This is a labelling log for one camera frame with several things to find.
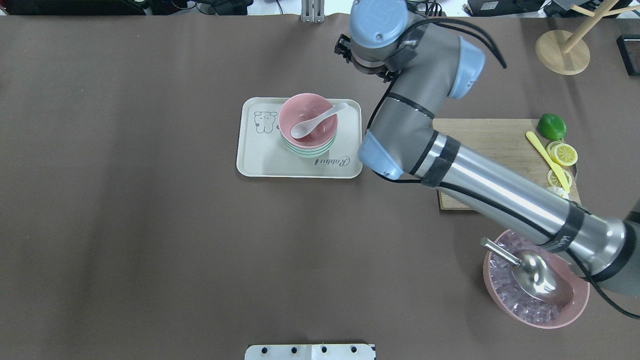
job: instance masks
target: green lime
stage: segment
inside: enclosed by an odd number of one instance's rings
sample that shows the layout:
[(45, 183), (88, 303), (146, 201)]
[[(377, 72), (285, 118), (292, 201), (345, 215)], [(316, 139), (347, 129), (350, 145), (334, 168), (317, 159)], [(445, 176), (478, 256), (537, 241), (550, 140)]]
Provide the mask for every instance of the green lime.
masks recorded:
[(549, 140), (560, 140), (566, 135), (566, 125), (558, 115), (544, 114), (538, 121), (538, 132)]

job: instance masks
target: wooden cutting board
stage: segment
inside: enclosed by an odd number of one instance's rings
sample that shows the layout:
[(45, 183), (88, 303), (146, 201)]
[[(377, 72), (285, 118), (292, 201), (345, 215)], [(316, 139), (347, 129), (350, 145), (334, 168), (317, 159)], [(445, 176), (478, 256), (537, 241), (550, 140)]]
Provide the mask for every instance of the wooden cutting board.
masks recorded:
[[(548, 188), (549, 166), (524, 136), (527, 131), (533, 131), (546, 147), (551, 141), (538, 134), (537, 124), (537, 119), (435, 119), (433, 128), (534, 183)], [(565, 169), (574, 174), (570, 168)], [(580, 204), (575, 179), (570, 190), (569, 199)], [(442, 210), (472, 210), (441, 192), (438, 192), (438, 201)]]

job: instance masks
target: large pink bowl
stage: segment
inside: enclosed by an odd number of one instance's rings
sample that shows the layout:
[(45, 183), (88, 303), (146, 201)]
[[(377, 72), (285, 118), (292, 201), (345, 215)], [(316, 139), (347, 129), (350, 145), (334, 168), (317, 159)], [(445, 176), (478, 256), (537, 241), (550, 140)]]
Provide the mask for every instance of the large pink bowl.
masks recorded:
[[(498, 239), (496, 241), (507, 240), (507, 237), (506, 237), (507, 233), (511, 231), (512, 230), (505, 231), (500, 236), (498, 236)], [(487, 252), (484, 258), (484, 265), (483, 265), (484, 284), (486, 285), (486, 288), (489, 291), (489, 294), (491, 295), (491, 298), (493, 299), (493, 301), (495, 301), (495, 303), (498, 304), (498, 306), (505, 313), (509, 314), (512, 318), (516, 318), (519, 321), (526, 323), (527, 325), (531, 325), (533, 327), (539, 327), (542, 329), (556, 329), (558, 327), (569, 325), (570, 323), (574, 322), (575, 319), (577, 319), (580, 316), (580, 314), (582, 314), (582, 312), (584, 311), (584, 308), (587, 306), (587, 301), (589, 300), (590, 284), (582, 280), (580, 277), (577, 277), (571, 271), (571, 269), (569, 269), (569, 266), (562, 258), (560, 258), (557, 255), (553, 255), (549, 253), (547, 253), (547, 255), (549, 258), (549, 261), (548, 261), (549, 266), (551, 266), (564, 280), (566, 280), (567, 282), (569, 282), (569, 284), (571, 284), (573, 288), (573, 298), (571, 299), (571, 302), (563, 306), (557, 318), (550, 320), (548, 323), (544, 325), (539, 323), (530, 323), (517, 317), (509, 309), (507, 309), (507, 307), (500, 301), (500, 298), (498, 298), (498, 294), (493, 288), (493, 284), (491, 282), (491, 268), (489, 267), (489, 259), (491, 258), (491, 252)]]
[(316, 94), (298, 94), (285, 101), (278, 116), (278, 127), (282, 136), (293, 146), (300, 149), (315, 149), (326, 144), (338, 130), (338, 115), (328, 117), (311, 133), (303, 138), (294, 139), (291, 128), (299, 122), (312, 119), (333, 105), (329, 100)]

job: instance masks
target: table surface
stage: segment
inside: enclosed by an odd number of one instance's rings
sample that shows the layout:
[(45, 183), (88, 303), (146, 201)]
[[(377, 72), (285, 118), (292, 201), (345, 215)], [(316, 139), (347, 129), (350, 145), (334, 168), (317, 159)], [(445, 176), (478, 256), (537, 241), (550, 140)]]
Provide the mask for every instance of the table surface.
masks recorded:
[[(604, 217), (637, 200), (640, 79), (616, 38), (554, 74), (534, 43), (575, 19), (471, 19), (500, 45), (440, 118), (556, 113), (580, 152), (580, 197)], [(436, 192), (381, 181), (248, 178), (240, 112), (256, 96), (357, 101), (386, 85), (333, 54), (348, 15), (2, 17), (0, 358), (242, 359), (247, 345), (368, 342), (378, 359), (631, 359), (638, 322), (592, 294), (557, 330), (514, 321), (482, 280), (482, 236)], [(614, 300), (640, 311), (637, 299)]]

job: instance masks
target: blue joint cap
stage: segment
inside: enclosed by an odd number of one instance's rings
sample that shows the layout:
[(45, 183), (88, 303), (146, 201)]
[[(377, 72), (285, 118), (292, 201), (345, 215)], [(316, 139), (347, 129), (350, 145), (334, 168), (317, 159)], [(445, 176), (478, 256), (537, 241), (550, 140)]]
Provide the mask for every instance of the blue joint cap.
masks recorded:
[(379, 49), (396, 41), (408, 23), (404, 0), (356, 0), (351, 7), (349, 32), (358, 45)]
[(458, 38), (460, 39), (458, 72), (456, 73), (456, 80), (453, 83), (453, 87), (449, 92), (449, 97), (453, 99), (460, 99), (471, 89), (471, 86), (474, 86), (474, 83), (482, 72), (485, 60), (482, 50), (473, 46), (462, 37)]
[(397, 180), (404, 172), (376, 139), (371, 130), (367, 130), (364, 139), (362, 139), (358, 149), (358, 159), (365, 166), (387, 179)]

